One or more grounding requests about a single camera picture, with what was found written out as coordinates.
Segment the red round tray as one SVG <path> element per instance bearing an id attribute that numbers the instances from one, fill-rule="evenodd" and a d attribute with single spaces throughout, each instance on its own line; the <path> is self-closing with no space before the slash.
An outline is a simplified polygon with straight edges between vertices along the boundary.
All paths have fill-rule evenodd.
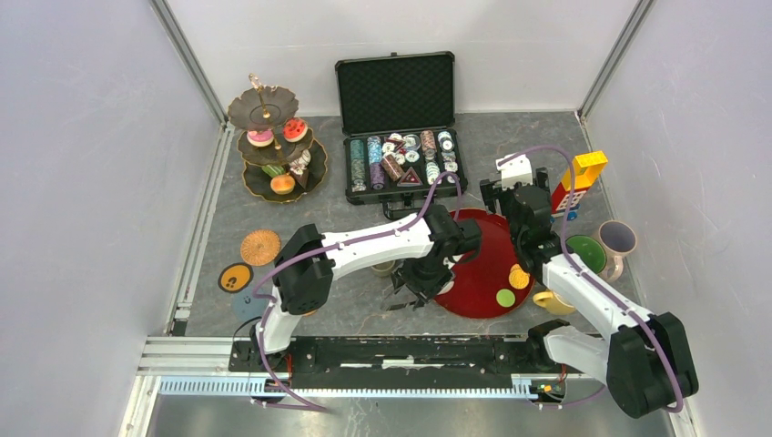
<path id="1" fill-rule="evenodd" d="M 435 301 L 451 313 L 468 319 L 493 319 L 505 315 L 525 303 L 535 284 L 531 277 L 525 290 L 515 290 L 508 282 L 511 267 L 519 264 L 507 220 L 480 208 L 462 208 L 459 219 L 473 219 L 482 232 L 482 241 L 476 258 L 466 260 L 452 268 L 455 273 L 453 287 L 435 298 Z M 495 294 L 508 289 L 516 295 L 511 308 L 499 306 Z"/>

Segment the white rectangular pastry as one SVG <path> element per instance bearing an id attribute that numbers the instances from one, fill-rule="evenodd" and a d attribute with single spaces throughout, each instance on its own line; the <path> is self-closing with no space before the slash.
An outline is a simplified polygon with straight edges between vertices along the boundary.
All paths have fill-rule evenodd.
<path id="1" fill-rule="evenodd" d="M 286 170 L 280 165 L 265 165 L 261 167 L 262 171 L 270 178 L 275 178 L 286 174 Z"/>

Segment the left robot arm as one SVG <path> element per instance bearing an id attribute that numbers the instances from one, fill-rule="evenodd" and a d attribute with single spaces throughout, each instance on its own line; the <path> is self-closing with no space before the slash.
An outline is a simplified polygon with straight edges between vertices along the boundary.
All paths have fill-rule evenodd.
<path id="1" fill-rule="evenodd" d="M 395 290 L 408 291 L 407 303 L 420 308 L 452 288 L 453 267 L 475 256 L 481 242 L 474 220 L 460 220 L 442 205 L 367 229 L 321 233 L 313 224 L 301 227 L 261 279 L 272 288 L 251 359 L 264 371 L 278 369 L 300 319 L 326 304 L 335 280 L 395 261 Z"/>

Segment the green macaron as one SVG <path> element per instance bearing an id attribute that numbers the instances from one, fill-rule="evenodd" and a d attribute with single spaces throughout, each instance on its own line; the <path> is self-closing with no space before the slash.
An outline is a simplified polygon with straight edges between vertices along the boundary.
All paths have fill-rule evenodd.
<path id="1" fill-rule="evenodd" d="M 500 289 L 495 294 L 496 302 L 503 308 L 511 308 L 516 303 L 516 295 L 508 289 Z"/>

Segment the white striped donut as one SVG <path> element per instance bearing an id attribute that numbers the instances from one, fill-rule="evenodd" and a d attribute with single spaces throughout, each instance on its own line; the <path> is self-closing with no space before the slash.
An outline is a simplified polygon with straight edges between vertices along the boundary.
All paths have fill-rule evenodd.
<path id="1" fill-rule="evenodd" d="M 308 149 L 305 149 L 297 159 L 290 163 L 290 169 L 296 174 L 302 174 L 306 171 L 310 161 L 311 153 Z"/>

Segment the red frosted donut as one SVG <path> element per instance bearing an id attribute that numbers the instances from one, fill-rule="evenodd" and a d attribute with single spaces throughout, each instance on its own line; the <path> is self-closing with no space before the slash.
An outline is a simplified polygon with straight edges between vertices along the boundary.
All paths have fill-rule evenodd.
<path id="1" fill-rule="evenodd" d="M 297 143 L 301 141 L 309 131 L 308 123 L 302 118 L 293 117 L 287 120 L 282 129 L 282 135 L 286 141 Z"/>

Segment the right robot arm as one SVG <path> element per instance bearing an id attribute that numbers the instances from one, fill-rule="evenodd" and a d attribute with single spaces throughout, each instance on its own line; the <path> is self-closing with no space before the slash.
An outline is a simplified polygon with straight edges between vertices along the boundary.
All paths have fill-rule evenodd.
<path id="1" fill-rule="evenodd" d="M 600 381 L 629 417 L 680 412 L 699 390 L 686 329 L 670 312 L 655 314 L 627 299 L 568 249 L 551 222 L 551 193 L 544 170 L 530 183 L 507 188 L 500 179 L 480 183 L 482 201 L 508 223 L 521 267 L 574 307 L 596 329 L 579 331 L 564 320 L 529 330 L 528 364 L 549 371 L 558 363 Z"/>

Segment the orange waffle biscuit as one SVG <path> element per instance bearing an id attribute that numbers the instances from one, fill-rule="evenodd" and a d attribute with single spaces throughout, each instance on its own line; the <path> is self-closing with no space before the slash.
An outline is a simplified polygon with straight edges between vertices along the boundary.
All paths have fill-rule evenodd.
<path id="1" fill-rule="evenodd" d="M 525 271 L 519 264 L 514 264 L 509 272 L 509 285 L 515 290 L 525 290 L 531 281 L 531 275 Z"/>

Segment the chocolate cake slice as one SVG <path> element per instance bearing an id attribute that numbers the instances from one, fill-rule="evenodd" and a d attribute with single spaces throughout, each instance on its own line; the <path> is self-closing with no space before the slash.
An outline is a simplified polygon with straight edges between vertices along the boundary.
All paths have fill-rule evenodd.
<path id="1" fill-rule="evenodd" d="M 296 183 L 300 185 L 303 190 L 306 190 L 308 186 L 308 180 L 310 177 L 310 171 L 305 167 L 303 168 L 292 167 L 290 169 L 290 173 L 296 180 Z"/>

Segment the orange peach bun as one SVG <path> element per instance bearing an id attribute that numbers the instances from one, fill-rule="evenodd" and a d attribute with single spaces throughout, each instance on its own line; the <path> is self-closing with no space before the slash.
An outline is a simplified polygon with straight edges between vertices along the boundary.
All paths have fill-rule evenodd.
<path id="1" fill-rule="evenodd" d="M 274 194 L 286 196 L 295 189 L 296 180 L 289 174 L 277 175 L 270 180 L 269 187 Z"/>

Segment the pink frosted donut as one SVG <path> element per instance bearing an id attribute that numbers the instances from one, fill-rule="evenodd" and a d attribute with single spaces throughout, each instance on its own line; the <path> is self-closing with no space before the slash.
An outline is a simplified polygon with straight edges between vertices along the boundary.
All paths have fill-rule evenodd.
<path id="1" fill-rule="evenodd" d="M 253 147 L 267 147 L 273 144 L 274 134 L 271 130 L 247 132 L 247 140 Z"/>

